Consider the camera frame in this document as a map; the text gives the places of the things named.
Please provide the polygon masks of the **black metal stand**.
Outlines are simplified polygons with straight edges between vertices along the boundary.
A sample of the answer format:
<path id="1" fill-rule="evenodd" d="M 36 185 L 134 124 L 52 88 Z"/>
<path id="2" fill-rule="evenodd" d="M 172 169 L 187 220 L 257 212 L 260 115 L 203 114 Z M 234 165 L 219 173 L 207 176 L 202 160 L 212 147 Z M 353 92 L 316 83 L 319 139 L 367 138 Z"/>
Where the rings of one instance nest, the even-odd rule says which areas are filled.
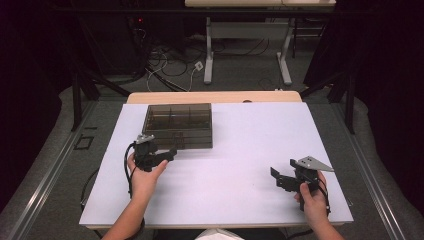
<path id="1" fill-rule="evenodd" d="M 107 88 L 128 97 L 130 92 L 122 87 L 112 83 L 100 74 L 95 73 L 93 70 L 85 67 L 84 65 L 76 66 L 73 70 L 72 77 L 72 96 L 73 96 L 73 115 L 74 121 L 72 130 L 76 131 L 82 123 L 82 97 L 81 93 L 90 101 L 97 101 L 100 97 L 100 92 L 96 87 L 96 83 L 106 86 Z"/>
<path id="2" fill-rule="evenodd" d="M 320 80 L 312 86 L 300 92 L 300 97 L 305 98 L 312 93 L 331 85 L 331 90 L 327 95 L 330 103 L 340 103 L 345 99 L 344 123 L 351 134 L 354 134 L 353 110 L 355 98 L 355 78 L 345 72 L 336 72 L 330 77 Z"/>

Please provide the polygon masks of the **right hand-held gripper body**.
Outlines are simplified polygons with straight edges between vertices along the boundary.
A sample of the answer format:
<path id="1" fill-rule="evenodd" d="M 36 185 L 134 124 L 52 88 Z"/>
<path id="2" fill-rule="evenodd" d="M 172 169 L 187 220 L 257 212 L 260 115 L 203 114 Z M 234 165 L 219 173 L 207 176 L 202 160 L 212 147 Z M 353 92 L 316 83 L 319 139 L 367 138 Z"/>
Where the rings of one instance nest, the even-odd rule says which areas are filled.
<path id="1" fill-rule="evenodd" d="M 319 187 L 319 171 L 334 171 L 332 167 L 312 156 L 307 156 L 299 160 L 291 159 L 290 165 L 295 168 L 295 177 L 300 182 L 307 182 L 311 192 L 317 190 Z"/>

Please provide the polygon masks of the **person's left hand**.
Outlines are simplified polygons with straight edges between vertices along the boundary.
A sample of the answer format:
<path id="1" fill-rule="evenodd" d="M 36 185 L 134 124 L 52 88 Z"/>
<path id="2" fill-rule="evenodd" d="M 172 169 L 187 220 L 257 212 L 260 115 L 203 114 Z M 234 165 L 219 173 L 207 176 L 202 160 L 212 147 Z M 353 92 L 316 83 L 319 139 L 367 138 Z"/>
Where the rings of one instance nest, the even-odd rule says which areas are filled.
<path id="1" fill-rule="evenodd" d="M 127 166 L 131 170 L 131 199 L 148 201 L 153 195 L 157 181 L 168 165 L 163 160 L 151 172 L 139 169 L 135 164 L 135 157 L 131 154 L 127 159 Z"/>

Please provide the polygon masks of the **smoky transparent drawer organizer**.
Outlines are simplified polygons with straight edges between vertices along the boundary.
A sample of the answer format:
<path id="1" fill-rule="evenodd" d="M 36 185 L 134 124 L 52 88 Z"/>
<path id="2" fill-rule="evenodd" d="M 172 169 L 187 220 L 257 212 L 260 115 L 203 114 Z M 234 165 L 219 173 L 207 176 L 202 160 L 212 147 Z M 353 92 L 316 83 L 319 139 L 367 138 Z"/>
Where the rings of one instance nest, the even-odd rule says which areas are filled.
<path id="1" fill-rule="evenodd" d="M 210 103 L 149 105 L 142 133 L 157 143 L 212 143 Z"/>

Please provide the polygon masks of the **white table cover board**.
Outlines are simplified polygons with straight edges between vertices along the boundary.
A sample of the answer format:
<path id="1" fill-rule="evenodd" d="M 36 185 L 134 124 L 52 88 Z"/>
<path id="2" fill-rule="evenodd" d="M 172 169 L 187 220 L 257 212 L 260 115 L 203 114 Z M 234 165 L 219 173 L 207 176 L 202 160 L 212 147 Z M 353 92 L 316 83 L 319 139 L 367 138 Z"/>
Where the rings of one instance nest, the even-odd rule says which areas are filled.
<path id="1" fill-rule="evenodd" d="M 141 133 L 148 105 L 124 104 L 79 224 L 108 228 L 129 201 L 124 153 Z M 273 167 L 293 176 L 290 159 L 331 166 L 306 103 L 212 104 L 213 147 L 179 150 L 160 176 L 146 228 L 278 227 L 306 223 Z M 327 179 L 334 224 L 353 222 L 336 174 Z"/>

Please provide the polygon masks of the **white metal frame desk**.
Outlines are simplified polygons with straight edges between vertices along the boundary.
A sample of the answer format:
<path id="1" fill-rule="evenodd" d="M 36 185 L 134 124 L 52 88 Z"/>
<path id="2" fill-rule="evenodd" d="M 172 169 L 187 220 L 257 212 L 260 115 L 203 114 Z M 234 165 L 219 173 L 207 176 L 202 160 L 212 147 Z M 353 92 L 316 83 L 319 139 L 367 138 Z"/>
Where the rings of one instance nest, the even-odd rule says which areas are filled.
<path id="1" fill-rule="evenodd" d="M 185 0 L 185 6 L 200 10 L 323 10 L 331 11 L 336 0 Z M 292 84 L 286 63 L 286 55 L 295 29 L 295 17 L 265 17 L 264 21 L 218 20 L 206 18 L 206 59 L 204 83 L 212 82 L 213 39 L 277 39 L 282 40 L 282 48 L 277 53 L 283 83 Z"/>

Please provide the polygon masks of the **wooden table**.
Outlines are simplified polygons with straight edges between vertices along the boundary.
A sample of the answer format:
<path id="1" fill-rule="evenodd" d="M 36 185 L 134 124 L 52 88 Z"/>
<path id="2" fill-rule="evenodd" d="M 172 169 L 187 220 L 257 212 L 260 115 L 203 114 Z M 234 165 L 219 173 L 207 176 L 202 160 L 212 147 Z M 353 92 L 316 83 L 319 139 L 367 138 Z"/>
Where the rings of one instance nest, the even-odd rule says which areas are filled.
<path id="1" fill-rule="evenodd" d="M 301 102 L 296 91 L 136 92 L 128 104 L 191 104 L 242 102 Z"/>

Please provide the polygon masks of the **person's white garment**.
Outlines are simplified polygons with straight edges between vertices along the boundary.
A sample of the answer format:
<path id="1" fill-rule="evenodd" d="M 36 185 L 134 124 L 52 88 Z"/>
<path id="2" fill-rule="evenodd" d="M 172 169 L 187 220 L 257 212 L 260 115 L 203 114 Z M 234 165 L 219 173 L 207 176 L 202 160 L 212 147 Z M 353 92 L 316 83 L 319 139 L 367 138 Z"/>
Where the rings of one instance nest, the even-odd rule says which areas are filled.
<path id="1" fill-rule="evenodd" d="M 200 233 L 195 240 L 244 240 L 237 234 L 219 228 L 207 229 Z"/>

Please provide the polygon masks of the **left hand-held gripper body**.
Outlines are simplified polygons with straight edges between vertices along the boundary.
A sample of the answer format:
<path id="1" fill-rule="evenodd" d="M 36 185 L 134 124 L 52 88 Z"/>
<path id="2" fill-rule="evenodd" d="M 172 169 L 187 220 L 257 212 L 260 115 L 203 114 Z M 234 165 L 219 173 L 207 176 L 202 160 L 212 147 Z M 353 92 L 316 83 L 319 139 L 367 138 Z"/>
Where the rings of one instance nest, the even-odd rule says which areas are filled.
<path id="1" fill-rule="evenodd" d="M 157 146 L 153 135 L 140 134 L 134 146 L 134 160 L 136 166 L 146 172 L 151 172 L 161 160 L 156 154 Z"/>

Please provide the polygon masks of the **person's right hand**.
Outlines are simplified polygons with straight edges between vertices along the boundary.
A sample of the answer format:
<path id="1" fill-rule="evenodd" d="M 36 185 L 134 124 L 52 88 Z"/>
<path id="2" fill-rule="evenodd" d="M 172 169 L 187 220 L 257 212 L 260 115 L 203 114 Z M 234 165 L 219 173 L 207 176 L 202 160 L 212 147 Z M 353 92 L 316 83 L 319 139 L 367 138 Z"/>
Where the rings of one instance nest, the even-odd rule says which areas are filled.
<path id="1" fill-rule="evenodd" d="M 294 196 L 294 199 L 299 202 L 304 201 L 304 215 L 308 225 L 314 230 L 322 230 L 329 225 L 327 216 L 327 203 L 324 194 L 320 190 L 310 192 L 308 184 L 300 185 L 300 192 Z"/>

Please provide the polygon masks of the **aluminium floor rail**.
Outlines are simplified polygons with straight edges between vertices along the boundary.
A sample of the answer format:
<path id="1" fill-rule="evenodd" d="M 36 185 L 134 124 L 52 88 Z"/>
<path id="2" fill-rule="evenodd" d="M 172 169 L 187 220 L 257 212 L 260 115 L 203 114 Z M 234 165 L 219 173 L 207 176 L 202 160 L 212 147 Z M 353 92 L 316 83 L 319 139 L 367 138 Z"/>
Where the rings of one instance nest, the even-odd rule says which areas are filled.
<path id="1" fill-rule="evenodd" d="M 342 108 L 338 104 L 331 105 L 333 112 L 336 116 L 337 121 L 343 128 L 343 131 L 350 142 L 351 147 L 355 153 L 356 165 L 362 176 L 362 179 L 368 189 L 371 199 L 376 207 L 376 210 L 382 220 L 382 223 L 386 229 L 391 240 L 405 240 L 405 235 L 394 215 L 389 202 L 384 195 L 382 188 L 375 175 L 372 173 L 368 159 L 366 158 L 356 136 L 350 132 L 344 121 L 344 113 Z"/>
<path id="2" fill-rule="evenodd" d="M 96 101 L 88 101 L 82 120 L 71 130 L 71 105 L 64 104 L 56 125 L 12 199 L 0 214 L 0 240 L 23 240 L 36 220 L 80 137 L 82 125 L 93 112 Z"/>

